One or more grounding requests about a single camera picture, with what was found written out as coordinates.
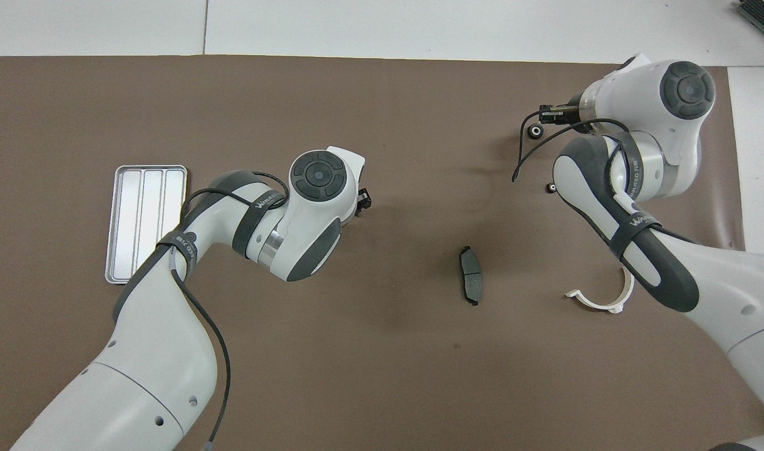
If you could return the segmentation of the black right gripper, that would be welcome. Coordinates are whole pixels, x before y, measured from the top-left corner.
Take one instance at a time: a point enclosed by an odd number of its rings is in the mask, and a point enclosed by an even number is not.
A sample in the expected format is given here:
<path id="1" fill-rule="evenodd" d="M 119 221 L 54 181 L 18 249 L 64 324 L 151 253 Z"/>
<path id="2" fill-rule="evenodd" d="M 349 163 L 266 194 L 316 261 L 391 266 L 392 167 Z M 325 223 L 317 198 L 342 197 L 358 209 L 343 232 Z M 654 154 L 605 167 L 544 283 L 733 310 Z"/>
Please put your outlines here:
<path id="1" fill-rule="evenodd" d="M 540 122 L 543 125 L 575 125 L 585 120 L 584 106 L 580 100 L 569 100 L 566 105 L 539 106 Z"/>

